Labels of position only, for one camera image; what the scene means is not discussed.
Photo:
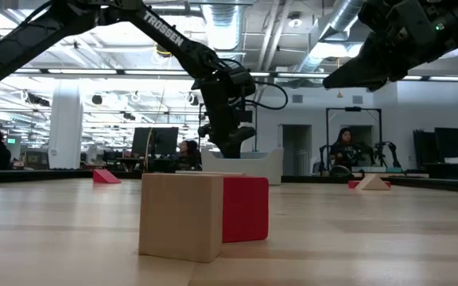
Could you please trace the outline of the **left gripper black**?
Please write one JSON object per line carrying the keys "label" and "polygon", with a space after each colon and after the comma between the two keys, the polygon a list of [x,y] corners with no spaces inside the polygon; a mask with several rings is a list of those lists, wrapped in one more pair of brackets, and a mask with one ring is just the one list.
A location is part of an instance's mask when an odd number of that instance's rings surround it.
{"label": "left gripper black", "polygon": [[[196,79],[193,90],[199,89],[209,123],[198,128],[200,137],[209,136],[226,158],[240,158],[245,140],[256,135],[251,126],[239,127],[239,119],[231,105],[233,100],[244,99],[255,92],[254,79],[244,67],[228,68]],[[228,131],[235,132],[229,138]]]}

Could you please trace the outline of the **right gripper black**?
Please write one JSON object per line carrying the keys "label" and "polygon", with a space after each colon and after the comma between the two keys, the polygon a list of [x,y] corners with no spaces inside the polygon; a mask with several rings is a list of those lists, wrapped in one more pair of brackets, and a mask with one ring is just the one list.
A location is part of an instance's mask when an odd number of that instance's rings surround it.
{"label": "right gripper black", "polygon": [[326,89],[377,91],[408,71],[458,49],[456,3],[367,0],[359,20],[371,29],[359,54],[323,80]]}

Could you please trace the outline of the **wooden cube block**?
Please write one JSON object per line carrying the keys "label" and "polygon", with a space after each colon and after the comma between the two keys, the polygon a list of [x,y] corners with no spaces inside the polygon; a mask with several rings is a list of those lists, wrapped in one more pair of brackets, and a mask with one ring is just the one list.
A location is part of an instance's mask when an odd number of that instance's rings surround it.
{"label": "wooden cube block", "polygon": [[140,255],[209,263],[221,253],[222,229],[222,176],[142,176]]}

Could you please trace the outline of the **wooden triangle block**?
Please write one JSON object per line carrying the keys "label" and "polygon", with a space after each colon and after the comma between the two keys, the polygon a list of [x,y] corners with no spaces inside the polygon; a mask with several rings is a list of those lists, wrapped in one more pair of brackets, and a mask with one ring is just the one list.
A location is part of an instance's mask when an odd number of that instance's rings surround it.
{"label": "wooden triangle block", "polygon": [[359,191],[389,191],[391,183],[381,179],[376,174],[366,175],[355,187]]}

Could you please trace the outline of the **red rectangular block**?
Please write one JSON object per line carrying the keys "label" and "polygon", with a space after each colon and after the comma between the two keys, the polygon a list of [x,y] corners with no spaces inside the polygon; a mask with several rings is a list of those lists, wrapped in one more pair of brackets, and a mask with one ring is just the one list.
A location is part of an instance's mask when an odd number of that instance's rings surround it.
{"label": "red rectangular block", "polygon": [[[348,187],[350,189],[355,189],[357,187],[357,185],[359,184],[359,180],[349,180],[348,181]],[[385,181],[385,184],[388,186],[388,187],[391,187],[391,182],[390,181]]]}

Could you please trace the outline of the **red wedge block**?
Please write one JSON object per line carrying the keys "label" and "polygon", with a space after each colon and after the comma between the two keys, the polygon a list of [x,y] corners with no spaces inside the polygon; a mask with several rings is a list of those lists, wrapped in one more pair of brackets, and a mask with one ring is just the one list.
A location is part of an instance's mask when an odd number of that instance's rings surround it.
{"label": "red wedge block", "polygon": [[106,169],[95,169],[93,171],[93,182],[97,184],[120,184],[121,180]]}

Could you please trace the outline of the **grey plastic bin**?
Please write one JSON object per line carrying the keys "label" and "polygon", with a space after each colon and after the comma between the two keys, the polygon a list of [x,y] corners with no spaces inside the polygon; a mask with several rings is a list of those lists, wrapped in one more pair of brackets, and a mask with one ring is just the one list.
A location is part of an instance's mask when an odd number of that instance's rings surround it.
{"label": "grey plastic bin", "polygon": [[239,159],[227,159],[220,152],[201,150],[204,172],[244,173],[248,176],[266,177],[269,185],[280,185],[283,173],[283,149],[270,153],[241,153]]}

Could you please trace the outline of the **red cube block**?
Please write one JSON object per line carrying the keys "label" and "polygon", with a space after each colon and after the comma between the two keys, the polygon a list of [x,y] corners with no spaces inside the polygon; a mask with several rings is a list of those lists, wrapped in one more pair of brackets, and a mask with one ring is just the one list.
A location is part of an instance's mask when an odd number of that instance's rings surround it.
{"label": "red cube block", "polygon": [[268,238],[269,194],[267,178],[223,178],[223,243],[261,241]]}

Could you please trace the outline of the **black background monitor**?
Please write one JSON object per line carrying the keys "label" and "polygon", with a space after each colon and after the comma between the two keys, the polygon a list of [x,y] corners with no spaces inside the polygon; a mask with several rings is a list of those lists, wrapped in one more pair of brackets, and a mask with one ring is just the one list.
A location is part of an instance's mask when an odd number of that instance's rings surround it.
{"label": "black background monitor", "polygon": [[177,127],[140,127],[134,130],[131,152],[144,155],[173,155],[177,151]]}

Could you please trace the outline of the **black background screens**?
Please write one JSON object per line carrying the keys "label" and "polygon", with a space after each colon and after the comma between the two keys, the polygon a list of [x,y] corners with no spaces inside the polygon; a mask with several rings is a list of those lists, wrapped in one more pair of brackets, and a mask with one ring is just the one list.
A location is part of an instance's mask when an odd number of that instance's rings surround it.
{"label": "black background screens", "polygon": [[416,164],[458,164],[458,128],[435,127],[433,132],[413,131]]}

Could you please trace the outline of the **white square column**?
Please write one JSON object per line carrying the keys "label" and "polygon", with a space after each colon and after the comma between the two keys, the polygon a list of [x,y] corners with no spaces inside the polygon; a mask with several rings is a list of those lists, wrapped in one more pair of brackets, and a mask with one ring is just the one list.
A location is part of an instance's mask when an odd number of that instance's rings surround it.
{"label": "white square column", "polygon": [[83,95],[73,79],[62,79],[52,93],[49,131],[49,167],[77,169],[80,166]]}

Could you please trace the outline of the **black background station frame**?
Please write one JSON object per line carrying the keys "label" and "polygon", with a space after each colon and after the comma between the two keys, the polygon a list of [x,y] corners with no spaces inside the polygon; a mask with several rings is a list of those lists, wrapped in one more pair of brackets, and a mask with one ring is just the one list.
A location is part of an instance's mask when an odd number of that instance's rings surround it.
{"label": "black background station frame", "polygon": [[[344,107],[344,108],[342,108],[342,107],[329,107],[329,108],[326,109],[325,117],[326,117],[327,139],[329,139],[330,111],[331,110],[341,110],[343,112],[362,112],[363,110],[366,111],[366,112],[369,112],[369,111],[377,112],[378,113],[378,139],[379,139],[378,142],[382,141],[382,110],[381,109],[375,109],[375,108],[361,108],[361,107],[358,107],[358,106],[349,106],[349,107]],[[362,153],[366,153],[370,157],[371,163],[374,164],[375,163],[375,149],[373,147],[370,147],[369,145],[364,144],[363,142],[356,142],[354,136],[353,136],[353,141],[361,147]],[[324,146],[326,149],[328,149],[328,151],[327,151],[327,162],[328,162],[328,169],[329,170],[331,170],[331,168],[332,168],[332,162],[330,161],[330,156],[329,156],[329,152],[330,152],[330,148],[331,148],[332,144],[330,144],[329,140],[327,140],[327,144]]]}

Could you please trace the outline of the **silver ventilation duct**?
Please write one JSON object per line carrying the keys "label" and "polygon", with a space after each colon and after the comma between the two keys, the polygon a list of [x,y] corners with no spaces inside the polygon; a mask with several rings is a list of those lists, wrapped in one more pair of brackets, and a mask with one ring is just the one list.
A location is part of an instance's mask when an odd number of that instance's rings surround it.
{"label": "silver ventilation duct", "polygon": [[243,23],[243,8],[235,5],[202,5],[206,34],[211,48],[234,50],[239,46]]}

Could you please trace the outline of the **black aluminium table frame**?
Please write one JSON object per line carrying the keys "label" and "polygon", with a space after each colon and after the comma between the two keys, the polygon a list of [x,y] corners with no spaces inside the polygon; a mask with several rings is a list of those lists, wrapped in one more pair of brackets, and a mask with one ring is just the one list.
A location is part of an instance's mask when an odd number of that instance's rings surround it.
{"label": "black aluminium table frame", "polygon": [[[92,178],[92,170],[5,170],[0,171],[0,183],[15,183],[42,180],[67,180]],[[384,178],[393,186],[418,187],[444,191],[457,191],[458,180],[430,179],[411,176],[390,176]],[[283,176],[281,183],[284,184],[346,184],[347,178],[319,177],[319,176]]]}

